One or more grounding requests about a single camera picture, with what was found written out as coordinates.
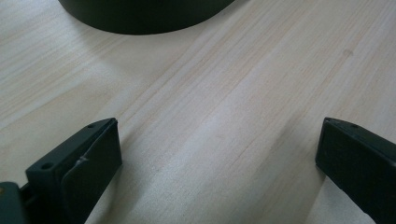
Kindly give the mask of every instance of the wooden table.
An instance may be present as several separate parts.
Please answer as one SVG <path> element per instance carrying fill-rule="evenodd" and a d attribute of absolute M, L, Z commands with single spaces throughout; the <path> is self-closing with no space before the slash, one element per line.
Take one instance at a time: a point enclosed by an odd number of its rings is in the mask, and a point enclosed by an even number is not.
<path fill-rule="evenodd" d="M 48 0 L 0 21 L 0 180 L 115 117 L 123 166 L 87 223 L 374 223 L 314 158 L 325 117 L 396 142 L 396 1 L 236 0 L 147 36 Z"/>

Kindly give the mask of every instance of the clamp jaw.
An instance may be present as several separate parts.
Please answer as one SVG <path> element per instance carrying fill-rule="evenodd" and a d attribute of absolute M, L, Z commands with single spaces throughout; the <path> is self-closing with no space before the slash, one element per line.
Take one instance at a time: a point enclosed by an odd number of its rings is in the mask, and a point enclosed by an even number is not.
<path fill-rule="evenodd" d="M 121 164 L 117 121 L 92 123 L 30 166 L 21 189 L 0 183 L 0 223 L 82 224 Z"/>
<path fill-rule="evenodd" d="M 396 223 L 396 145 L 339 119 L 326 118 L 318 168 L 376 223 Z"/>

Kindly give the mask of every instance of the black plastic object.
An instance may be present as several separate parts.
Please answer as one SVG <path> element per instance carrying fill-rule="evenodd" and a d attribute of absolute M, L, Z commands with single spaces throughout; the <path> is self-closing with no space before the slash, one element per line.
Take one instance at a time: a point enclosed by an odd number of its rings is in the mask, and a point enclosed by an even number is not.
<path fill-rule="evenodd" d="M 356 124 L 327 118 L 316 163 L 376 223 L 396 223 L 396 145 Z"/>
<path fill-rule="evenodd" d="M 23 188 L 0 183 L 0 223 L 82 224 L 121 164 L 117 121 L 90 124 L 30 166 Z"/>
<path fill-rule="evenodd" d="M 59 0 L 90 26 L 126 35 L 160 34 L 214 16 L 233 0 Z"/>

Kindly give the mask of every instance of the small hole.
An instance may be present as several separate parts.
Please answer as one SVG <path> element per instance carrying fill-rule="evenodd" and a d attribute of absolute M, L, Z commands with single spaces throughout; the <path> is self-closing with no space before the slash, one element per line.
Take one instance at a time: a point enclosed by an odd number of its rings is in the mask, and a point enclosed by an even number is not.
<path fill-rule="evenodd" d="M 47 162 L 44 165 L 41 166 L 42 170 L 48 170 L 49 168 L 51 168 L 53 166 L 52 162 Z"/>

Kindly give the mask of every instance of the dark green round object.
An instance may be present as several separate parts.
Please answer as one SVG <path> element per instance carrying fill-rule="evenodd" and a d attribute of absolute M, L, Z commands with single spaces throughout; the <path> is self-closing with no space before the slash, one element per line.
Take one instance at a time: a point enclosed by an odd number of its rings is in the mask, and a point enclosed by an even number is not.
<path fill-rule="evenodd" d="M 214 16 L 233 0 L 59 0 L 78 20 L 126 35 L 171 32 Z"/>

